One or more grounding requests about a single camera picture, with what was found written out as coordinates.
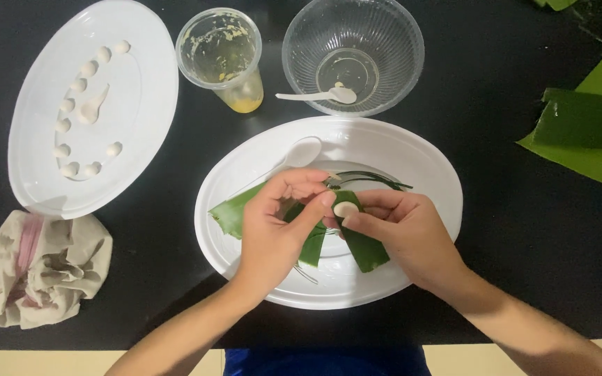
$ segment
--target white plastic plate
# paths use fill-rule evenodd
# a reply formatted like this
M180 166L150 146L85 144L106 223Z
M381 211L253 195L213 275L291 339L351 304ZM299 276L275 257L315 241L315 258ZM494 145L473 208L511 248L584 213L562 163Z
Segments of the white plastic plate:
M368 169L413 185L413 192L428 195L455 240L462 220L463 196L459 178L445 156L432 144L403 128L368 118L321 116L282 124L245 141L231 151L206 176L196 199L196 238L206 259L220 274L231 278L241 242L222 230L208 214L234 192L275 167L290 147L306 136L322 140L322 152L311 167L327 171ZM355 191L387 188L354 183ZM358 306L394 294L410 285L394 261L362 273L347 244L336 235L324 238L318 268L303 263L271 292L266 300L305 309L338 309Z
M128 54L113 47L121 40ZM69 90L83 64L96 60L98 47L111 48L107 64L99 62L85 92ZM81 124L80 105L110 90L95 124ZM68 115L59 111L64 98L74 98ZM9 134L9 180L15 197L30 211L64 219L91 213L124 191L155 156L169 131L178 98L178 69L171 36L159 17L136 1L105 0L78 13L55 33L36 58L15 104ZM58 118L71 129L55 132ZM106 148L122 144L117 157ZM53 149L67 144L71 154L55 158ZM94 177L85 166L98 162ZM60 167L78 163L68 179Z

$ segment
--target tile floor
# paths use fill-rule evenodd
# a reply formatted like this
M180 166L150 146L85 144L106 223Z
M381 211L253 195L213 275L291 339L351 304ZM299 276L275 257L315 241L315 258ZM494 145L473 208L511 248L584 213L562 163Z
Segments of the tile floor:
M602 347L602 339L595 341ZM495 345L424 346L433 376L523 376ZM0 376L101 376L123 351L0 351ZM210 350L191 376L220 376L224 351Z

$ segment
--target crumpled towel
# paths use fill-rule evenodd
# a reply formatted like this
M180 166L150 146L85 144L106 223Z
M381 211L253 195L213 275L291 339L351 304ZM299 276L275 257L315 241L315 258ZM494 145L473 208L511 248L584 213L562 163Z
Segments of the crumpled towel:
M0 228L0 327L40 327L77 315L101 288L113 238L93 216L13 211Z

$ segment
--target cloth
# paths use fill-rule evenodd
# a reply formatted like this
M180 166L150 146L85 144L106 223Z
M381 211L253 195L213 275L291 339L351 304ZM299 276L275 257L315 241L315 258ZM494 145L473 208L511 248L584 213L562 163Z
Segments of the cloth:
M431 376L420 346L228 348L224 376Z
M13 211L0 228L0 327L40 327L77 315L108 275L113 239L92 215Z

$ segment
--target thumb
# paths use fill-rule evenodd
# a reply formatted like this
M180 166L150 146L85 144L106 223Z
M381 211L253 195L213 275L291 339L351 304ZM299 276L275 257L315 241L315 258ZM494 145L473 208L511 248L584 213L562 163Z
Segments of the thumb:
M336 201L336 193L333 191L325 191L315 196L301 214L289 224L289 230L305 239L317 223L322 220L326 212L331 209L331 204L334 201Z
M386 242L395 231L395 224L367 213L353 213L343 219L341 226Z

